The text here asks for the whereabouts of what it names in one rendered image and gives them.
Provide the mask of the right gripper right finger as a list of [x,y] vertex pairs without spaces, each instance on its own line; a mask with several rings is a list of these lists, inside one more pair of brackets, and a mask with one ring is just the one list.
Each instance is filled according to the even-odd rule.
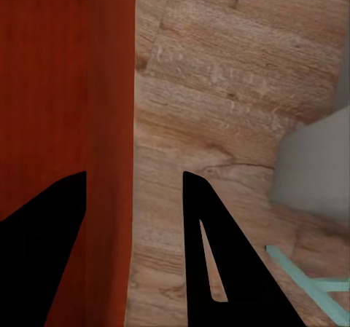
[[[183,173],[188,327],[306,327],[203,177]],[[211,296],[200,220],[228,302]]]

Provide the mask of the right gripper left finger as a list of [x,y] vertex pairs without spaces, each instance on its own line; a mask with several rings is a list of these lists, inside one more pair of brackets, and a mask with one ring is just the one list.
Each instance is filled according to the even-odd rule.
[[86,213],[87,172],[0,222],[0,327],[44,327]]

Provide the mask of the storage box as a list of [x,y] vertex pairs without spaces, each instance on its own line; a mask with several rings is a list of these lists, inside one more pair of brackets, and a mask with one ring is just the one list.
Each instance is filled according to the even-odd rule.
[[136,0],[0,0],[0,222],[87,172],[44,327],[124,327],[135,63]]

